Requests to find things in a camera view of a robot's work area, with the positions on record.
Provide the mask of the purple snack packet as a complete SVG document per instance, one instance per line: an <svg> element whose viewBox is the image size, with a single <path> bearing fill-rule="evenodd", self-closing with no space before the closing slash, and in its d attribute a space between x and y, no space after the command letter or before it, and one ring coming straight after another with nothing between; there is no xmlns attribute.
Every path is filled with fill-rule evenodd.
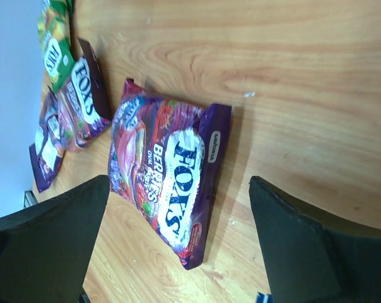
<svg viewBox="0 0 381 303"><path fill-rule="evenodd" d="M65 149L61 145L58 103L52 89L42 102L35 140L29 147L30 161L38 192L47 190L56 178Z"/></svg>

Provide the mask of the red snack packet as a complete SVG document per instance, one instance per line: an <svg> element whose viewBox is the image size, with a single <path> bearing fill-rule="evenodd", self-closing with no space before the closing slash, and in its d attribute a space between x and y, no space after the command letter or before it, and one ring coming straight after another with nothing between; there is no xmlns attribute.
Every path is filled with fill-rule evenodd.
<svg viewBox="0 0 381 303"><path fill-rule="evenodd" d="M89 41L78 39L83 55L57 92L62 147L78 153L112 122L105 83Z"/></svg>

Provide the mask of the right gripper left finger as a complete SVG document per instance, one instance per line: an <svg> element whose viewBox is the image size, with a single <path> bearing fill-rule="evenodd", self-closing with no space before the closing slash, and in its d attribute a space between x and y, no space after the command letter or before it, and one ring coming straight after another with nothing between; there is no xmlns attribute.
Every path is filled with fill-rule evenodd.
<svg viewBox="0 0 381 303"><path fill-rule="evenodd" d="M98 175L0 218L0 302L81 302L109 187Z"/></svg>

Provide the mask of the blue Doritos chips packet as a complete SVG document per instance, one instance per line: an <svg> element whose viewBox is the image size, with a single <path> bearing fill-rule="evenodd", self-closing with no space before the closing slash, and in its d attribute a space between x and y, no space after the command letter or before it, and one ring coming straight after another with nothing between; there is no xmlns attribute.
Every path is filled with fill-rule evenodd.
<svg viewBox="0 0 381 303"><path fill-rule="evenodd" d="M255 303L273 303L273 297L271 294L258 293Z"/></svg>

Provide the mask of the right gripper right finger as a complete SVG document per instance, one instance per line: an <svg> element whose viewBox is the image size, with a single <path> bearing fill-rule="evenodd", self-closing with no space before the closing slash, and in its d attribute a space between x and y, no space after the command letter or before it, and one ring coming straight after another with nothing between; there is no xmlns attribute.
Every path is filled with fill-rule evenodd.
<svg viewBox="0 0 381 303"><path fill-rule="evenodd" d="M381 302L381 229L259 176L250 179L249 196L274 302Z"/></svg>

